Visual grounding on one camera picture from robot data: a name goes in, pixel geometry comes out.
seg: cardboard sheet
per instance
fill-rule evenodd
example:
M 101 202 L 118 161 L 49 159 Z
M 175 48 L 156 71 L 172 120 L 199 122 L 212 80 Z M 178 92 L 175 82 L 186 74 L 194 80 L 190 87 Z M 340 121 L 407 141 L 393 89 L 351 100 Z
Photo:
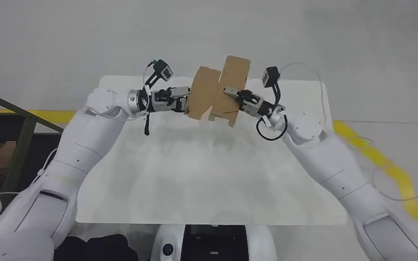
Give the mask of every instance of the cardboard sheet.
M 250 61 L 244 58 L 228 56 L 221 72 L 200 67 L 191 85 L 189 95 L 189 117 L 201 119 L 212 106 L 209 120 L 216 117 L 229 120 L 229 126 L 235 125 L 238 104 L 223 93 L 225 87 L 245 89 Z
M 220 117 L 228 119 L 229 126 L 233 127 L 235 125 L 239 106 L 233 98 L 223 93 L 223 89 L 226 87 L 245 89 L 250 63 L 248 59 L 235 56 L 227 57 L 209 120 L 213 121 L 215 117 Z
M 200 67 L 191 84 L 189 94 L 189 117 L 201 119 L 213 105 L 221 72 L 207 67 Z

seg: white cable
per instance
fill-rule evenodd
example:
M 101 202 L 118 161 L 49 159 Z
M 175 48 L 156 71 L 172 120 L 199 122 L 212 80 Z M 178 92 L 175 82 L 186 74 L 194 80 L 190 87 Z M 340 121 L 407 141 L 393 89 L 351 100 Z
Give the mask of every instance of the white cable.
M 360 139 L 363 139 L 363 140 L 367 140 L 367 141 L 369 141 L 371 144 L 373 144 L 374 143 L 374 141 L 372 140 L 372 139 L 370 139 L 370 138 L 367 138 L 367 137 L 362 137 L 362 136 L 357 136 L 357 137 L 352 137 L 352 138 L 350 138 L 349 140 L 352 140 L 352 139 L 354 139 L 354 138 L 360 138 Z M 350 148 L 350 149 L 355 149 L 356 147 L 354 147 L 354 146 L 351 146 L 351 145 L 348 145 L 348 144 L 346 144 L 346 146 L 348 147 L 348 148 Z M 418 198 L 418 195 L 417 196 L 414 196 L 414 197 L 411 197 L 411 198 L 393 198 L 393 197 L 391 197 L 391 196 L 388 196 L 388 195 L 386 195 L 383 191 L 381 191 L 379 188 L 378 188 L 378 186 L 376 186 L 376 184 L 375 184 L 375 182 L 374 182 L 374 180 L 375 180 L 375 176 L 376 176 L 376 173 L 378 172 L 378 170 L 385 170 L 385 169 L 387 169 L 387 168 L 389 168 L 390 166 L 384 166 L 384 167 L 375 167 L 375 168 L 367 168 L 367 167 L 362 167 L 362 166 L 360 166 L 360 169 L 362 169 L 362 170 L 366 170 L 366 171 L 371 171 L 372 172 L 372 178 L 370 179 L 370 183 L 372 184 L 372 186 L 373 186 L 373 188 L 375 188 L 382 196 L 384 196 L 384 197 L 386 197 L 386 198 L 388 198 L 388 199 L 390 199 L 390 200 L 393 200 L 393 201 L 398 201 L 398 202 L 403 202 L 403 201 L 408 201 L 408 200 L 415 200 L 415 199 L 417 199 Z
M 305 67 L 308 68 L 308 70 L 310 70 L 311 72 L 316 74 L 316 76 L 318 78 L 318 81 L 319 81 L 319 86 L 321 87 L 321 105 L 322 105 L 322 113 L 324 115 L 324 125 L 327 126 L 327 115 L 325 114 L 325 108 L 324 108 L 324 89 L 323 89 L 323 86 L 322 86 L 321 75 L 319 74 L 319 72 L 315 68 L 308 66 L 306 63 L 290 63 L 288 65 L 285 65 L 279 70 L 280 75 L 282 75 L 283 70 L 285 70 L 286 68 L 291 67 L 293 65 L 304 65 Z
M 20 192 L 0 192 L 0 195 L 4 194 L 19 194 Z
M 37 176 L 33 179 L 33 181 L 31 182 L 31 184 L 28 186 L 28 188 L 29 187 L 31 187 L 42 175 L 44 175 L 44 173 L 45 173 L 45 170 L 46 170 L 46 165 L 48 164 L 48 161 L 50 160 L 50 158 L 51 158 L 51 156 L 52 156 L 52 154 L 54 153 L 54 152 L 56 152 L 57 151 L 57 149 L 58 148 L 55 148 L 55 149 L 53 149 L 51 152 L 50 152 L 50 154 L 48 155 L 48 158 L 46 158 L 46 161 L 45 161 L 45 163 L 44 163 L 44 166 L 37 172 Z

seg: black cable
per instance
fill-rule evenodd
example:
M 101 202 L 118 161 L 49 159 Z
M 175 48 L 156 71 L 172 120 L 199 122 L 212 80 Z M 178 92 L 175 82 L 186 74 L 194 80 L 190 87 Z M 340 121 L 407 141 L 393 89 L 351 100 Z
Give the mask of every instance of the black cable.
M 279 101 L 281 99 L 281 92 L 280 92 L 280 88 L 279 85 L 276 83 L 274 84 L 273 88 L 273 92 L 274 92 L 274 107 L 277 106 L 277 104 L 279 104 Z
M 275 108 L 279 104 L 279 101 L 280 101 L 280 98 L 281 98 L 281 92 L 280 92 L 279 85 L 277 83 L 275 83 L 272 88 L 273 88 L 273 93 L 274 93 L 274 106 L 273 106 L 273 108 Z M 261 132 L 260 132 L 260 122 L 263 120 L 262 118 L 260 118 L 258 120 L 257 124 L 255 125 L 255 128 L 257 129 L 257 132 L 261 136 L 261 138 L 263 138 L 265 140 L 268 140 L 269 142 L 272 142 L 274 140 L 280 139 L 285 134 L 285 132 L 287 131 L 287 116 L 286 115 L 284 115 L 284 119 L 285 119 L 285 127 L 284 127 L 283 131 L 280 133 L 280 135 L 275 137 L 275 138 L 267 138 L 266 136 L 261 134 Z
M 142 87 L 142 91 L 145 91 L 145 73 L 146 73 L 146 70 L 151 66 L 151 65 L 153 65 L 154 64 L 154 61 L 151 61 L 151 63 L 148 63 L 148 65 L 146 66 L 146 69 L 145 69 L 145 71 L 144 71 L 144 75 L 142 76 L 142 82 L 144 83 L 144 86 Z M 149 108 L 149 106 L 150 106 L 150 102 L 151 102 L 151 98 L 148 96 L 148 94 L 146 93 L 146 96 L 148 97 L 148 101 L 147 101 L 147 106 L 146 106 L 146 108 Z M 149 136 L 150 135 L 150 113 L 148 113 L 147 115 L 146 115 L 146 121 L 145 121 L 145 127 L 144 127 L 144 134 L 146 135 L 146 136 Z
M 150 115 L 149 114 L 146 115 L 144 134 L 146 136 L 150 135 Z
M 257 129 L 257 132 L 259 133 L 259 135 L 261 136 L 261 138 L 263 138 L 263 139 L 265 139 L 265 140 L 268 140 L 269 142 L 272 142 L 272 141 L 274 141 L 274 140 L 278 140 L 278 139 L 280 139 L 284 134 L 285 134 L 285 132 L 287 131 L 287 117 L 286 117 L 286 115 L 283 115 L 284 116 L 284 119 L 285 119 L 285 128 L 283 129 L 283 131 L 280 133 L 280 135 L 279 136 L 277 136 L 277 137 L 275 137 L 275 138 L 267 138 L 266 136 L 264 136 L 264 135 L 262 135 L 261 134 L 261 132 L 260 132 L 260 128 L 259 128 L 259 125 L 260 125 L 260 122 L 263 120 L 262 118 L 260 118 L 259 120 L 258 120 L 258 122 L 257 122 L 257 124 L 255 125 L 255 128 Z

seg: cardboard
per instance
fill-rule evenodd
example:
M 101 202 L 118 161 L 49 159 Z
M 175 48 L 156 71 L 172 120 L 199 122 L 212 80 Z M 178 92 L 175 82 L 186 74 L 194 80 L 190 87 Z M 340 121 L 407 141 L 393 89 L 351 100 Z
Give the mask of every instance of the cardboard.
M 214 105 L 210 112 L 210 121 L 213 121 L 215 117 L 220 117 L 228 119 L 229 126 L 233 127 L 235 125 L 239 105 L 232 97 L 224 94 L 223 89 L 226 87 L 245 89 L 250 63 L 248 59 L 235 56 L 227 57 L 221 79 L 219 80 Z
M 16 142 L 6 142 L 0 147 L 0 179 L 1 176 L 6 175 L 7 173 L 14 149 L 16 149 Z
M 189 94 L 189 117 L 201 119 L 213 105 L 221 72 L 207 67 L 200 67 L 193 79 Z

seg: white robot body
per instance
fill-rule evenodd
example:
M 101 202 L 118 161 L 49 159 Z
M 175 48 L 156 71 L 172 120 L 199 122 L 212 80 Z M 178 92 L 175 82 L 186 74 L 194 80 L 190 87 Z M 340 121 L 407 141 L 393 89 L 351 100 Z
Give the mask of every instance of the white robot body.
M 220 235 L 222 232 L 217 230 L 233 233 L 237 231 L 237 235 Z M 223 245 L 220 247 L 216 243 L 213 244 L 210 242 L 211 237 L 216 237 Z M 182 255 L 183 249 L 193 253 Z M 162 224 L 154 240 L 150 261 L 238 260 L 238 256 L 241 261 L 277 261 L 276 246 L 267 226 Z

